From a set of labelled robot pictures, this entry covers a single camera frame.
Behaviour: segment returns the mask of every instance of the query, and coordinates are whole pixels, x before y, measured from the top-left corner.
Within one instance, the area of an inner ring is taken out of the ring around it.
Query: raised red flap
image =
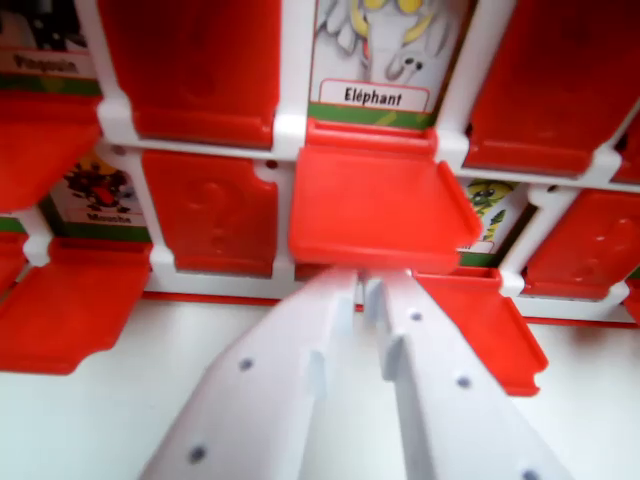
[[[526,295],[599,300],[640,264],[640,195],[584,190],[527,262]]]
[[[547,359],[513,301],[500,295],[497,270],[461,268],[454,275],[415,277],[507,393],[538,392],[534,375],[547,367]]]
[[[0,232],[0,293],[11,286],[27,262],[22,253],[26,240],[24,233]]]
[[[575,175],[631,111],[640,2],[519,0],[471,115],[467,167]]]
[[[100,138],[99,99],[0,94],[0,212],[35,205]]]
[[[149,277],[151,246],[55,239],[0,305],[0,370],[68,374],[113,347]]]
[[[473,243],[482,225],[449,167],[432,158],[303,148],[289,230],[293,256],[302,263],[453,270],[456,249]]]
[[[97,3],[141,136],[271,146],[281,0]]]

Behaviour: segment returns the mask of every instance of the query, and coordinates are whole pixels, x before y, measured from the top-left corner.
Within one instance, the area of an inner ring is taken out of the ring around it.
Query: fly cartoon
[[[127,177],[121,170],[113,173],[101,173],[100,163],[92,161],[89,169],[80,163],[73,171],[64,176],[67,187],[73,191],[73,196],[83,198],[93,211],[100,212],[103,208],[115,208],[118,213],[127,213],[130,208],[120,203],[122,199],[132,198],[133,192],[126,188]]]
[[[509,195],[518,186],[516,182],[500,182],[496,180],[475,179],[467,187],[467,195],[471,205],[480,218],[483,218],[503,198]],[[491,242],[496,230],[504,220],[506,210],[496,213],[489,223],[489,228],[482,237],[483,242]]]

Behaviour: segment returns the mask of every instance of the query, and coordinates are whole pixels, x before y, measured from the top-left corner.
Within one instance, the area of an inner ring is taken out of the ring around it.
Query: cartoon animal illustration
[[[467,195],[476,214],[483,218],[504,197],[513,192],[517,186],[517,182],[501,182],[477,178],[467,187]],[[505,214],[506,210],[502,209],[491,218],[489,228],[482,237],[483,242],[493,241],[496,230],[504,220]]]
[[[131,198],[133,193],[125,189],[127,177],[124,172],[115,170],[104,174],[100,169],[101,165],[96,161],[91,162],[89,169],[77,163],[74,170],[63,178],[73,196],[86,199],[91,210],[99,212],[103,208],[115,208],[118,213],[127,213],[130,209],[121,205],[120,200]]]
[[[463,0],[319,0],[314,65],[331,78],[434,87],[455,40],[451,3]],[[353,72],[353,57],[359,71]],[[334,77],[342,70],[346,76]]]

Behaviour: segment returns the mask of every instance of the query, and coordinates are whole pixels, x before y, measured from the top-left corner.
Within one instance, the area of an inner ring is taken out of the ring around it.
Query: yellow cartoon character
[[[476,178],[467,187],[467,195],[476,215],[483,218],[500,200],[509,195],[518,186],[516,182],[501,182]],[[505,209],[496,213],[489,224],[489,228],[482,237],[483,242],[493,241],[498,225],[504,220]]]

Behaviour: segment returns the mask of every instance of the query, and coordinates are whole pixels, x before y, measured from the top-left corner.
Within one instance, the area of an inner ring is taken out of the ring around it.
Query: red plastic tile
[[[279,98],[280,0],[99,0],[142,136],[269,147]]]
[[[453,270],[481,233],[458,182],[432,156],[307,146],[289,246],[300,263]]]
[[[143,166],[179,269],[271,275],[278,187],[252,160],[150,151]]]
[[[496,270],[467,267],[454,275],[415,277],[507,393],[538,392],[534,375],[547,367],[547,359],[513,301],[500,295]]]
[[[640,3],[519,0],[471,115],[467,167],[583,172],[638,97]]]
[[[527,295],[604,298],[640,264],[640,195],[580,194],[527,263]]]
[[[0,305],[0,370],[68,374],[112,348],[149,277],[149,244],[55,239]]]
[[[97,101],[0,94],[0,212],[35,205],[93,147]]]
[[[0,293],[13,284],[27,263],[22,253],[26,240],[24,233],[0,232]]]

